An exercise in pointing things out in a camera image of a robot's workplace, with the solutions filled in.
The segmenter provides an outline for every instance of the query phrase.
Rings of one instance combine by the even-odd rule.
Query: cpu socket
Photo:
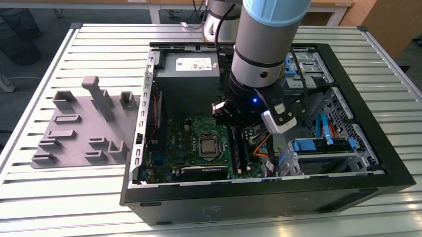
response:
[[[219,156],[219,137],[218,135],[199,137],[199,156],[211,161]]]

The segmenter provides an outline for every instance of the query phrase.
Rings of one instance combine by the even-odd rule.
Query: green circuit board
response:
[[[217,137],[219,141],[218,157],[206,160],[201,155],[201,138]],[[167,121],[166,151],[162,166],[154,166],[157,182],[173,182],[171,173],[178,167],[189,165],[223,165],[229,167],[229,179],[262,177],[261,162],[251,163],[251,170],[234,172],[229,131],[226,126],[217,125],[213,117],[194,117],[186,120]]]

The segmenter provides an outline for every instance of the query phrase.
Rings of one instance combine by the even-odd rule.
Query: slotted metal table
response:
[[[0,156],[0,236],[416,236],[422,233],[422,99],[406,75],[357,28],[301,27],[295,42],[329,43],[418,184],[341,213],[150,227],[119,206],[123,165],[42,169],[31,158],[58,90],[88,96],[98,75],[110,95],[142,92],[150,42],[202,41],[178,25],[84,24],[71,29]]]

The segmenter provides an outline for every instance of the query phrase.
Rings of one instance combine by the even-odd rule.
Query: power supply label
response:
[[[178,58],[177,71],[211,71],[211,58]]]

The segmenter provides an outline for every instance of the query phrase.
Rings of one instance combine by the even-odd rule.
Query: screw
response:
[[[267,72],[262,72],[262,73],[259,73],[259,76],[261,76],[262,78],[266,78],[266,77],[269,76],[269,73],[267,73]]]

